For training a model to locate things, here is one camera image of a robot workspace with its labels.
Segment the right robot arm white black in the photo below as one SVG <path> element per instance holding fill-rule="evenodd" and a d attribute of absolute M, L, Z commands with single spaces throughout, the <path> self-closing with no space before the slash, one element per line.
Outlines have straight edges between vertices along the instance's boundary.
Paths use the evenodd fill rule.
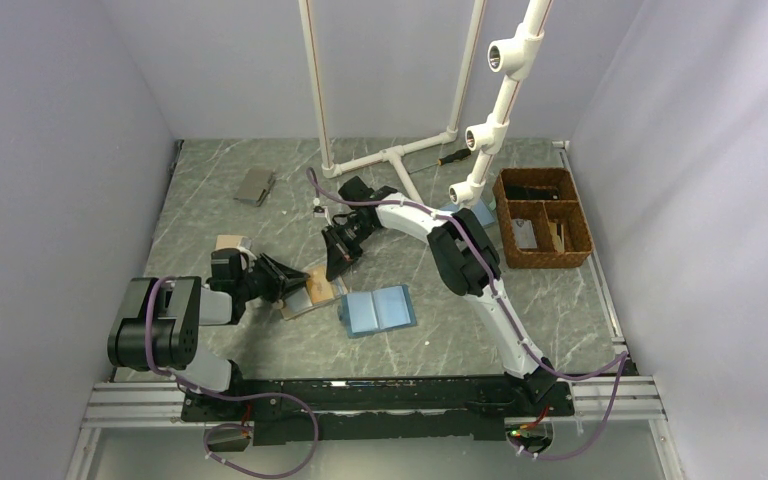
<path fill-rule="evenodd" d="M 335 215 L 322 229 L 326 278 L 334 279 L 359 260 L 362 243 L 378 230 L 396 230 L 423 241 L 443 284 L 471 305 L 494 340 L 515 409 L 534 415 L 545 407 L 556 377 L 515 313 L 499 255 L 472 211 L 445 212 L 400 194 L 352 206 L 351 212 Z"/>

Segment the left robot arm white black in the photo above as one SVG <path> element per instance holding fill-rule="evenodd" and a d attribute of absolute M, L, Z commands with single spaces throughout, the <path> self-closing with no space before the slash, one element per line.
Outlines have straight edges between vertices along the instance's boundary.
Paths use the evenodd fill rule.
<path fill-rule="evenodd" d="M 130 280 L 107 338 L 117 368 L 152 372 L 199 394 L 224 420 L 247 406 L 237 364 L 199 343 L 201 327 L 236 325 L 253 300 L 281 303 L 306 286 L 309 275 L 266 254 L 238 248 L 211 253 L 210 277 L 137 277 Z"/>

